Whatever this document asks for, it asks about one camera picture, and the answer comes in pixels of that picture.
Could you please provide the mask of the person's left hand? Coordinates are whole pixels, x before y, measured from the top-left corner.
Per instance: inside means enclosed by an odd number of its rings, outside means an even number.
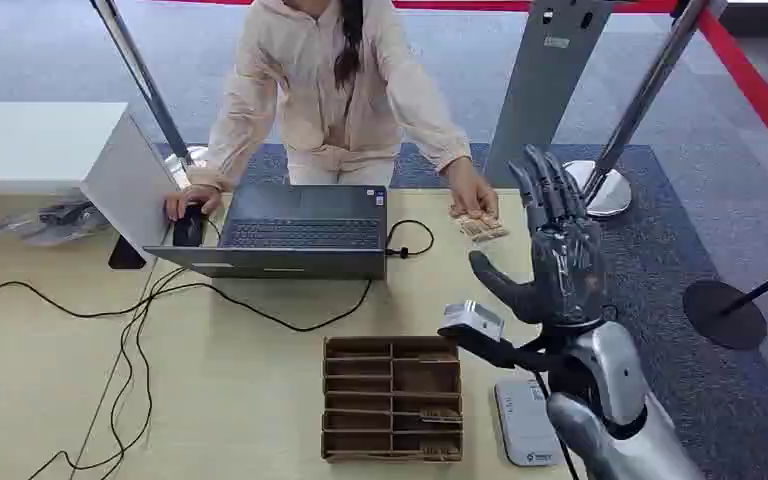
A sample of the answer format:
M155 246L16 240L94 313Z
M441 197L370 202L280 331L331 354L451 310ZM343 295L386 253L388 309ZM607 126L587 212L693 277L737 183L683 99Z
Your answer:
M452 198L450 216L467 215L480 219L498 218L498 196L486 179L479 174L469 157L460 157L440 171L446 179Z

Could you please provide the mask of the person's right hand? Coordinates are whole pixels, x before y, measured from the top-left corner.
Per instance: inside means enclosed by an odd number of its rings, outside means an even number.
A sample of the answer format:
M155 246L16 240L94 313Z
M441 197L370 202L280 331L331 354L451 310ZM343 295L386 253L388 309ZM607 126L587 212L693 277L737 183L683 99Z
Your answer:
M222 205L223 191L211 185L190 185L182 191L166 196L164 213L169 221L176 222L185 216L191 204L200 204L203 214L211 214Z

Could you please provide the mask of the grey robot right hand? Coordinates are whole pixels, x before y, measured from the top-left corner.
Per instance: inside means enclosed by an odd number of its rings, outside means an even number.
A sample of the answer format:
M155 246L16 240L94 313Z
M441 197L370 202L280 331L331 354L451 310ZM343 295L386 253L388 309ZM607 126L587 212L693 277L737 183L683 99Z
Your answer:
M583 328L600 322L606 297L601 234L580 188L555 156L533 145L508 166L525 209L533 280L515 282L480 251L468 255L473 274L525 323Z

